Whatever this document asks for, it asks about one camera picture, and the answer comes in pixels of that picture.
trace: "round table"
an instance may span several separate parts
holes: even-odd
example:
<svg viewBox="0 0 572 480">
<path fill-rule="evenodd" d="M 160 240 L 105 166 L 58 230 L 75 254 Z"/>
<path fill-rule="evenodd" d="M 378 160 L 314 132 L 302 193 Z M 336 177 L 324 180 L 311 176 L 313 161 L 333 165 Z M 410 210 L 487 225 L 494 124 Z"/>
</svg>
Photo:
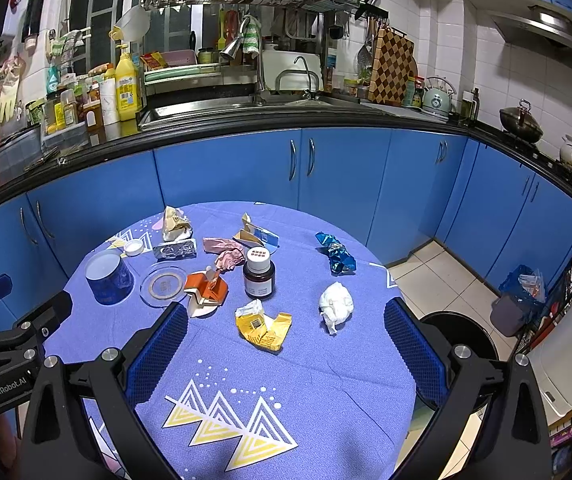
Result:
<svg viewBox="0 0 572 480">
<path fill-rule="evenodd" d="M 279 235 L 272 255 L 275 293 L 263 301 L 268 316 L 292 314 L 280 352 L 255 348 L 235 325 L 235 310 L 250 302 L 240 266 L 225 272 L 223 305 L 189 320 L 188 333 L 148 402 L 136 411 L 163 455 L 185 479 L 389 478 L 415 403 L 415 382 L 383 325 L 384 306 L 401 296 L 387 270 L 360 242 L 306 213 L 261 203 L 217 202 L 182 208 L 191 220 L 197 257 L 178 260 L 186 273 L 213 265 L 202 238 L 232 238 L 247 212 L 254 224 Z M 161 241 L 162 214 L 116 234 Z M 354 274 L 333 276 L 315 234 L 335 235 L 354 256 Z M 112 245 L 106 241 L 95 251 Z M 124 346 L 162 312 L 140 298 L 151 251 L 127 257 L 135 286 L 113 306 L 95 301 L 84 277 L 87 254 L 65 289 L 71 316 L 45 342 L 64 362 L 96 358 Z M 321 293 L 341 282 L 354 312 L 330 336 L 319 313 Z M 120 468 L 93 401 L 86 401 L 108 465 Z"/>
</svg>

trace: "green towel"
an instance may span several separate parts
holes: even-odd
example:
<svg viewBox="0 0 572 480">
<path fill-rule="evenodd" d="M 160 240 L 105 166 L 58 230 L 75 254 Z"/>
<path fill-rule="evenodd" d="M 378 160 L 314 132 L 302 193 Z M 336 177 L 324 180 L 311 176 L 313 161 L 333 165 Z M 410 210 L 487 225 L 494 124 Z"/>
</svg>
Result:
<svg viewBox="0 0 572 480">
<path fill-rule="evenodd" d="M 259 55 L 259 34 L 261 31 L 261 23 L 254 16 L 250 17 L 250 22 L 246 26 L 243 33 L 243 53 L 253 54 L 253 57 Z"/>
</svg>

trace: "dish soap bottle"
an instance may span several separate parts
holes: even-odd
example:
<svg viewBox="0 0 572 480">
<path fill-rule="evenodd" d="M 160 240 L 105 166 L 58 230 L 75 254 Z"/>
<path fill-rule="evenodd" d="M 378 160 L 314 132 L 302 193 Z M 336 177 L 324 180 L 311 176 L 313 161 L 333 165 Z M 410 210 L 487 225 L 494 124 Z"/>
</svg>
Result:
<svg viewBox="0 0 572 480">
<path fill-rule="evenodd" d="M 127 43 L 120 45 L 121 49 L 128 48 Z M 130 59 L 130 54 L 122 50 L 120 62 L 115 69 L 115 83 L 117 89 L 117 111 L 120 121 L 128 121 L 135 118 L 140 107 L 138 93 L 137 69 Z"/>
</svg>

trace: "cabinet handle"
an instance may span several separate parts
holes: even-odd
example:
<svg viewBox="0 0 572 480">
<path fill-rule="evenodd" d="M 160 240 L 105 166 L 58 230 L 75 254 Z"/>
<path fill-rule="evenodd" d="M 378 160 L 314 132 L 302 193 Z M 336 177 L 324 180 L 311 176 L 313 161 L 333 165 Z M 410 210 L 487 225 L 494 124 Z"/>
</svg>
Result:
<svg viewBox="0 0 572 480">
<path fill-rule="evenodd" d="M 24 228 L 24 232 L 26 233 L 26 238 L 28 238 L 33 244 L 39 245 L 37 243 L 37 240 L 35 240 L 34 238 L 31 237 L 31 235 L 28 234 L 28 231 L 26 229 L 26 224 L 24 223 L 24 208 L 23 207 L 19 208 L 19 218 L 22 221 L 22 227 Z"/>
<path fill-rule="evenodd" d="M 40 221 L 40 224 L 42 225 L 42 229 L 44 229 L 44 232 L 48 238 L 52 238 L 54 240 L 55 235 L 52 235 L 52 234 L 50 234 L 50 232 L 48 232 L 46 226 L 44 225 L 44 220 L 42 220 L 42 210 L 40 208 L 40 201 L 37 200 L 35 202 L 35 204 L 37 205 L 37 219 Z"/>
<path fill-rule="evenodd" d="M 534 186 L 534 193 L 532 194 L 532 198 L 530 199 L 530 202 L 532 202 L 534 200 L 534 196 L 536 195 L 536 190 L 539 189 L 539 183 L 536 183 L 536 186 Z"/>
<path fill-rule="evenodd" d="M 295 141 L 290 139 L 290 176 L 288 180 L 292 180 L 295 177 L 295 172 L 297 171 L 297 149 L 295 148 Z"/>
<path fill-rule="evenodd" d="M 524 189 L 521 191 L 521 196 L 523 196 L 524 193 L 526 192 L 526 188 L 528 187 L 529 181 L 530 181 L 530 175 L 528 175 L 528 178 L 526 179 L 526 183 L 524 184 Z"/>
<path fill-rule="evenodd" d="M 309 149 L 310 160 L 312 161 L 312 165 L 310 165 L 310 167 L 308 168 L 308 173 L 306 173 L 306 176 L 310 176 L 310 174 L 313 172 L 313 170 L 315 168 L 315 143 L 313 142 L 312 137 L 310 137 L 308 139 L 308 149 Z"/>
<path fill-rule="evenodd" d="M 444 160 L 446 160 L 447 156 L 448 156 L 448 141 L 444 140 L 444 153 L 443 153 L 443 155 L 441 155 L 441 158 L 439 159 L 439 161 L 443 162 Z"/>
<path fill-rule="evenodd" d="M 435 164 L 438 164 L 441 162 L 441 152 L 444 149 L 444 141 L 440 140 L 439 141 L 439 151 L 437 152 L 437 158 L 435 159 Z"/>
</svg>

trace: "cutting board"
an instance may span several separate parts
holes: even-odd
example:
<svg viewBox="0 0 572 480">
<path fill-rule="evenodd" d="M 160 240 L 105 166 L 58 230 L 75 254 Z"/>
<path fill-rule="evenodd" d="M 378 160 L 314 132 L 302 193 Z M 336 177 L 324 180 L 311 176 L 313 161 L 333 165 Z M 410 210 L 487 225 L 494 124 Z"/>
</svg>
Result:
<svg viewBox="0 0 572 480">
<path fill-rule="evenodd" d="M 266 88 L 276 90 L 277 76 L 284 70 L 305 70 L 304 62 L 299 60 L 295 64 L 298 56 L 303 56 L 308 63 L 310 72 L 317 74 L 319 85 L 316 88 L 315 78 L 312 77 L 313 92 L 323 89 L 322 69 L 319 56 L 317 54 L 305 54 L 302 52 L 284 52 L 282 50 L 264 50 L 261 53 L 263 58 L 263 78 L 266 82 Z M 287 74 L 281 77 L 279 90 L 306 90 L 308 88 L 308 76 L 306 74 Z"/>
<path fill-rule="evenodd" d="M 378 104 L 401 104 L 406 81 L 412 74 L 415 44 L 390 28 L 380 28 L 375 41 L 375 60 L 368 100 Z"/>
</svg>

